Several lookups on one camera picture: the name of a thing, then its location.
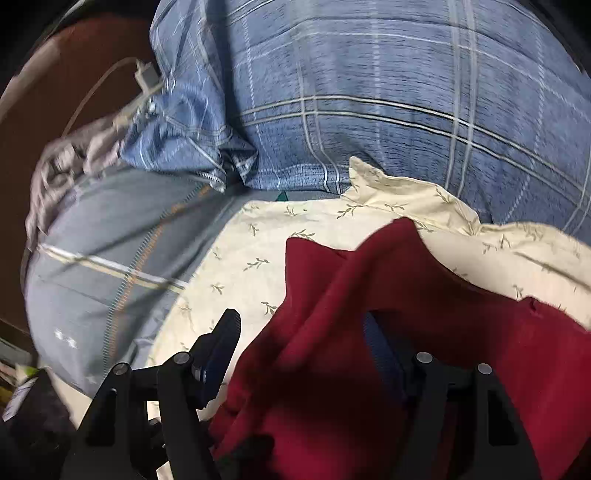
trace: plaid fabric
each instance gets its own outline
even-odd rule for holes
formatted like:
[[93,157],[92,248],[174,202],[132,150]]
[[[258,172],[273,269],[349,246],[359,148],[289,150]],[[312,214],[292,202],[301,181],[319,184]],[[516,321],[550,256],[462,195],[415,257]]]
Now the plaid fabric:
[[591,81],[512,0],[163,0],[151,42],[136,167],[340,193],[357,155],[591,243]]

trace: gray cloth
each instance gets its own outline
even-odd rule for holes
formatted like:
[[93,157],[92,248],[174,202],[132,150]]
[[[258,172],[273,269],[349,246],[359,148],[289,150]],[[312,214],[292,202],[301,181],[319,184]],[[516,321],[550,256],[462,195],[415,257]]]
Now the gray cloth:
[[127,127],[116,127],[112,121],[112,116],[102,118],[45,147],[31,180],[31,206],[25,221],[29,251],[47,234],[60,202],[81,176],[100,174],[121,162],[119,148]]
[[[319,194],[298,192],[298,199],[327,197]],[[76,184],[75,201],[64,200],[27,277],[27,315],[40,356],[88,395],[115,363],[142,367],[226,222],[245,202],[278,195],[240,181],[221,194],[188,174],[131,167],[107,168],[100,180]]]

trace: crumpled fabric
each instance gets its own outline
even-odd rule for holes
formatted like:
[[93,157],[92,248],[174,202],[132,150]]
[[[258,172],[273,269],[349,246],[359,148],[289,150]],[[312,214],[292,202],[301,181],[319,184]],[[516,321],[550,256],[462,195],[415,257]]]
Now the crumpled fabric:
[[34,252],[47,235],[60,202],[77,181],[122,163],[119,149],[127,127],[112,121],[112,116],[101,118],[45,147],[31,180],[31,206],[25,221],[28,252]]
[[341,194],[355,155],[591,243],[591,80],[514,0],[163,0],[122,157]]
[[[363,318],[373,312],[387,337],[417,352],[461,368],[491,365],[541,477],[562,477],[591,434],[586,330],[534,298],[516,301],[464,281],[437,262],[408,218],[353,252],[304,238],[286,243],[285,299],[236,363],[210,422],[215,456],[266,435],[273,454],[247,478],[391,478],[412,417],[366,344]],[[444,442],[451,438],[444,433]],[[433,478],[446,478],[438,475],[446,464],[438,466]]]

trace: cream floral fabric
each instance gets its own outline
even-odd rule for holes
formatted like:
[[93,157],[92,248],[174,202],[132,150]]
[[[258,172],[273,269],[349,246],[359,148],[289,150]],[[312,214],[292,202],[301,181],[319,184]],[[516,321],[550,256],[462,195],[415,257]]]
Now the cream floral fabric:
[[[202,419],[225,398],[238,356],[283,301],[289,237],[353,250],[380,227],[407,216],[437,260],[465,280],[517,300],[535,297],[591,327],[591,249],[586,245],[546,225],[482,225],[473,210],[441,187],[388,177],[355,157],[350,178],[353,186],[340,199],[247,203],[180,294],[148,366],[188,350],[226,308],[242,317],[242,336],[225,382]],[[156,416],[157,404],[150,410]]]

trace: leaf print pattern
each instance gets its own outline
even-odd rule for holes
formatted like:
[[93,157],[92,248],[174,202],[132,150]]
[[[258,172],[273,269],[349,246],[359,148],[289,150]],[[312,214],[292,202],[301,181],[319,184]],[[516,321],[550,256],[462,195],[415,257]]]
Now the leaf print pattern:
[[512,287],[515,289],[515,299],[523,300],[523,288],[513,284]]
[[305,238],[306,240],[311,240],[314,242],[314,239],[312,238],[313,236],[315,236],[315,233],[306,233],[306,229],[304,228],[299,232],[293,232],[289,238]]
[[193,323],[193,317],[191,316],[191,312],[193,311],[191,305],[189,305],[187,300],[183,298],[183,303],[178,308],[181,310],[182,315],[186,316],[189,319],[189,326],[191,327],[191,331],[196,335],[197,330],[195,330],[195,324]]
[[525,236],[532,241],[542,240],[544,238],[544,233],[540,232],[540,230],[530,223],[519,223],[516,222],[515,226],[523,230],[525,232]]
[[419,222],[418,220],[414,221],[415,226],[417,227],[417,230],[425,230],[427,233],[433,233],[434,230],[431,230],[429,227],[427,227],[427,225],[425,225],[422,222]]
[[451,204],[454,202],[454,198],[451,195],[449,195],[447,192],[443,194],[439,189],[435,189],[435,195],[441,198],[441,200],[443,200],[444,203]]
[[249,223],[248,228],[251,230],[252,236],[256,236],[256,233],[260,232],[260,230],[256,227],[255,223]]
[[339,218],[343,218],[345,215],[347,215],[347,213],[351,213],[351,217],[353,216],[353,212],[355,211],[356,208],[360,208],[360,207],[364,207],[364,205],[350,205],[347,204],[347,209],[346,210],[339,210],[337,213],[340,213],[340,215],[337,217]]
[[464,279],[467,279],[468,278],[468,274],[467,273],[459,273],[458,270],[457,270],[457,267],[454,268],[452,270],[452,272],[454,272],[456,275],[458,275],[459,277],[462,277]]
[[499,241],[499,248],[501,250],[503,250],[503,248],[505,247],[505,245],[508,246],[509,248],[511,248],[511,242],[509,242],[509,240],[507,239],[507,237],[503,234],[503,237]]
[[487,253],[487,252],[488,252],[488,251],[489,251],[491,248],[494,248],[494,249],[495,249],[495,252],[498,252],[498,251],[499,251],[499,249],[498,249],[496,246],[494,246],[494,245],[491,245],[491,244],[486,244],[486,243],[484,243],[484,242],[482,242],[482,245],[484,246],[484,250],[482,251],[482,255],[486,255],[486,253]]
[[476,235],[476,224],[478,222],[478,219],[474,219],[474,220],[468,220],[468,218],[466,217],[466,215],[464,214],[464,210],[462,209],[461,205],[459,203],[456,203],[455,206],[455,211],[458,213],[458,215],[460,217],[462,217],[466,223],[468,224],[468,235],[470,236],[474,236]]
[[271,316],[273,316],[273,315],[275,314],[275,311],[277,310],[277,307],[274,307],[274,306],[272,306],[272,305],[269,305],[269,302],[267,302],[267,301],[262,301],[261,303],[262,303],[262,304],[265,306],[265,308],[267,309],[267,310],[265,311],[265,315],[271,315]]
[[223,285],[216,283],[215,285],[211,285],[212,291],[217,291],[220,295],[222,295]]
[[250,268],[252,268],[252,267],[256,267],[256,269],[258,270],[258,269],[259,269],[259,267],[260,267],[260,266],[261,266],[263,263],[269,263],[269,261],[268,261],[266,258],[263,258],[263,259],[261,259],[261,258],[257,258],[257,259],[256,259],[256,262],[253,262],[253,263],[246,262],[246,265],[247,265],[247,267],[246,267],[244,270],[242,270],[242,271],[244,271],[244,272],[245,272],[246,270],[248,270],[248,269],[250,269]]
[[386,207],[388,207],[392,212],[394,211],[394,209],[398,209],[398,210],[404,210],[404,207],[406,207],[406,205],[408,205],[408,203],[384,203],[384,205]]
[[245,205],[242,207],[242,210],[245,212],[251,212],[253,210],[260,210],[260,207],[258,205]]

